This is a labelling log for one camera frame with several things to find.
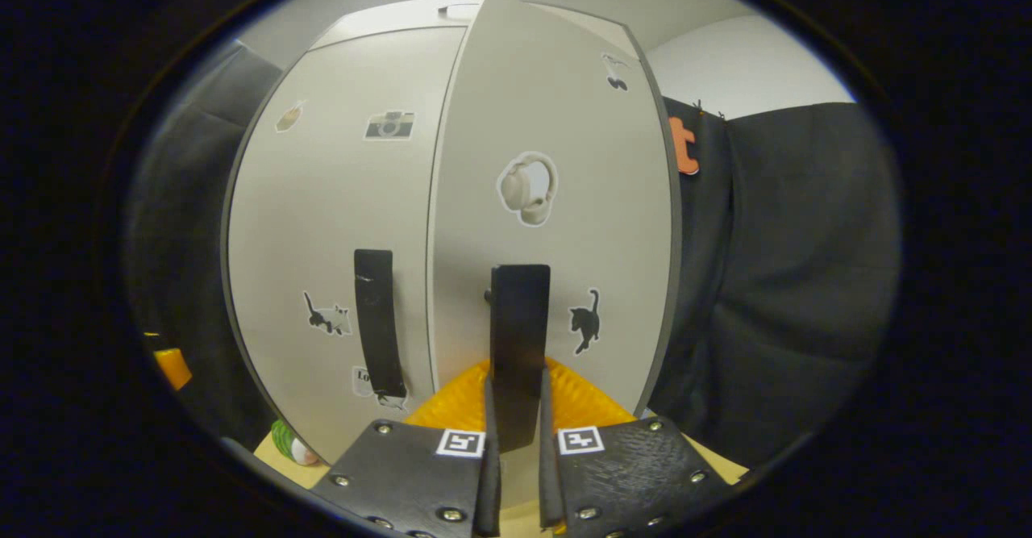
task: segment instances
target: dark fabric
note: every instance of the dark fabric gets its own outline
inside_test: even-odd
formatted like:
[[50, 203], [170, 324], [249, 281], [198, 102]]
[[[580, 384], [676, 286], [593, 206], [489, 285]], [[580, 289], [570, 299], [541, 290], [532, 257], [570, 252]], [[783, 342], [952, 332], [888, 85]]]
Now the dark fabric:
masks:
[[[874, 358], [899, 276], [899, 196], [891, 151], [856, 104], [730, 120], [727, 175], [703, 159], [719, 130], [696, 134], [698, 181], [681, 177], [691, 202], [682, 266], [719, 266], [720, 280], [715, 292], [682, 283], [688, 318], [675, 325], [650, 407], [752, 468], [830, 418]], [[730, 200], [700, 192], [728, 177]], [[706, 211], [730, 216], [730, 238], [704, 225]], [[724, 243], [722, 265], [704, 257]]]
[[220, 228], [226, 183], [248, 123], [280, 68], [233, 42], [194, 72], [140, 157], [126, 200], [127, 291], [152, 350], [180, 348], [180, 390], [214, 435], [254, 449], [276, 419], [226, 314]]

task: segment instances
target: screw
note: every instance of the screw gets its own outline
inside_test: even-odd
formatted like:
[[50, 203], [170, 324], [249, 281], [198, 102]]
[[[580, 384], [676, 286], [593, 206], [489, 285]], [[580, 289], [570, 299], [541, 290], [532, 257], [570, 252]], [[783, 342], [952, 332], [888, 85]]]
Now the screw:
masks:
[[465, 519], [465, 514], [454, 508], [443, 509], [440, 515], [448, 521], [462, 521]]
[[599, 508], [581, 508], [577, 510], [577, 516], [581, 519], [591, 519], [599, 516]]

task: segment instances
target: white cabinet door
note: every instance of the white cabinet door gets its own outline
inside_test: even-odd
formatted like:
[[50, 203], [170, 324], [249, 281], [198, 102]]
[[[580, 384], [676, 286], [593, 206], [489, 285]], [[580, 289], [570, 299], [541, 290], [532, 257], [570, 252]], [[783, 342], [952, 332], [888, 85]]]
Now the white cabinet door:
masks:
[[[489, 356], [491, 267], [548, 264], [547, 354], [637, 409], [679, 254], [666, 125], [640, 61], [602, 35], [524, 2], [482, 2], [449, 89], [430, 195], [439, 386]], [[524, 153], [554, 166], [546, 219], [535, 200], [550, 178], [539, 160], [520, 169]], [[499, 188], [513, 166], [530, 189], [512, 199], [527, 212]], [[504, 506], [536, 498], [536, 445], [503, 455]]]
[[[288, 423], [331, 463], [372, 420], [407, 414], [362, 397], [370, 389], [355, 378], [354, 368], [364, 367], [356, 249], [393, 252], [408, 409], [433, 393], [427, 200], [441, 109], [464, 31], [391, 31], [307, 53], [263, 108], [239, 163], [227, 265], [243, 344]], [[398, 127], [383, 119], [398, 112], [412, 122]]]

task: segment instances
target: orange object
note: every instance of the orange object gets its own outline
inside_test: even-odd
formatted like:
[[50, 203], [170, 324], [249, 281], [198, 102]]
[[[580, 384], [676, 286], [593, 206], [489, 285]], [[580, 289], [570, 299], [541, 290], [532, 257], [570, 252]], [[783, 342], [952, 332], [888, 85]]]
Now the orange object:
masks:
[[[616, 425], [635, 420], [634, 415], [572, 369], [546, 358], [552, 379], [552, 425], [560, 429]], [[490, 361], [464, 370], [417, 409], [406, 423], [423, 428], [482, 432], [484, 425], [484, 379]]]
[[158, 367], [161, 367], [162, 373], [165, 373], [165, 377], [173, 389], [182, 389], [183, 385], [192, 379], [193, 374], [187, 368], [187, 361], [184, 360], [183, 351], [180, 349], [155, 351], [154, 358], [158, 361]]
[[670, 118], [670, 130], [674, 134], [674, 155], [677, 157], [677, 170], [686, 176], [699, 171], [699, 160], [688, 156], [688, 144], [695, 145], [696, 134], [685, 129], [684, 123], [677, 116]]

